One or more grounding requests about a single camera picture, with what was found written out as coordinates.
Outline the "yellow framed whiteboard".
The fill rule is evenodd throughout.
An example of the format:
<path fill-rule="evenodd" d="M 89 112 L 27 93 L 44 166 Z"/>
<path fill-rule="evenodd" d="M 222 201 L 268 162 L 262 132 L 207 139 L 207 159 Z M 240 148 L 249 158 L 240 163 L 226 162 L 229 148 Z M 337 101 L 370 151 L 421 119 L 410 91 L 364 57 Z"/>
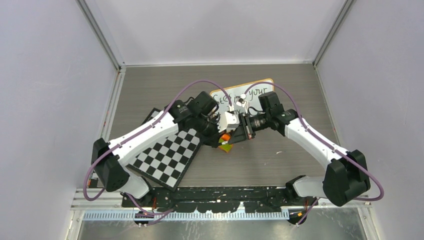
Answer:
<path fill-rule="evenodd" d="M 224 90 L 228 93 L 228 96 L 231 99 L 234 110 L 237 112 L 237 114 L 246 112 L 242 106 L 239 106 L 236 103 L 240 95 L 244 94 L 247 89 L 249 89 L 249 91 L 245 94 L 245 100 L 248 102 L 249 106 L 259 111 L 262 110 L 258 97 L 264 93 L 273 92 L 274 86 L 271 84 L 262 83 L 252 87 L 253 84 L 259 82 L 273 83 L 274 81 L 271 78 L 266 78 L 224 88 Z M 229 100 L 220 89 L 211 91 L 210 96 L 218 102 L 218 113 L 223 114 L 225 111 L 229 110 Z"/>

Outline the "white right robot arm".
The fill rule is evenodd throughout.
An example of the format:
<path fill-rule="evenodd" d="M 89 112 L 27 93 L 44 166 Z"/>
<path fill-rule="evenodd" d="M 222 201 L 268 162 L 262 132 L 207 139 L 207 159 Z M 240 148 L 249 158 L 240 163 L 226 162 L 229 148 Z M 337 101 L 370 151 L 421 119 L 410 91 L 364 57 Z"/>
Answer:
<path fill-rule="evenodd" d="M 288 203 L 299 205 L 306 197 L 315 197 L 341 207 L 371 188 L 370 178 L 364 173 L 367 163 L 362 152 L 336 145 L 310 127 L 294 109 L 284 110 L 274 91 L 261 94 L 258 99 L 262 112 L 239 114 L 239 126 L 230 133 L 228 143 L 251 140 L 256 132 L 272 129 L 301 146 L 325 170 L 322 177 L 300 175 L 286 182 L 283 193 Z"/>

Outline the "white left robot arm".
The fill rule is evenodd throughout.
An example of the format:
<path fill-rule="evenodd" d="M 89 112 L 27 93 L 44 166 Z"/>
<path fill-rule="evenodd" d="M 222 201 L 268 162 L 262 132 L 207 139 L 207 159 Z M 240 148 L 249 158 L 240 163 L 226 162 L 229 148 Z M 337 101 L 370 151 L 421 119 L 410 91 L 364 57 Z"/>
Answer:
<path fill-rule="evenodd" d="M 219 142 L 219 107 L 206 92 L 176 100 L 133 131 L 92 147 L 92 172 L 106 192 L 130 194 L 141 207 L 153 202 L 147 179 L 175 190 L 201 145 Z"/>

